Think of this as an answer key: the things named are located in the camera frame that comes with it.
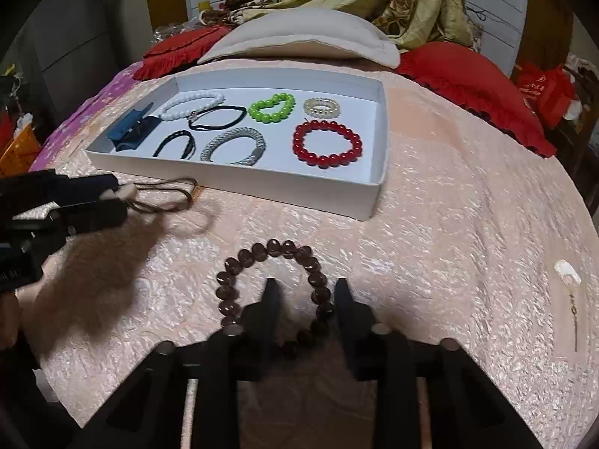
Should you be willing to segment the person's left hand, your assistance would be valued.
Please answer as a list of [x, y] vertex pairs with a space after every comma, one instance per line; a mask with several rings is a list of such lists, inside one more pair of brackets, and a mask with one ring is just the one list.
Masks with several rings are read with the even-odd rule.
[[21, 308], [14, 292], [7, 292], [0, 298], [0, 349], [13, 346], [18, 337]]

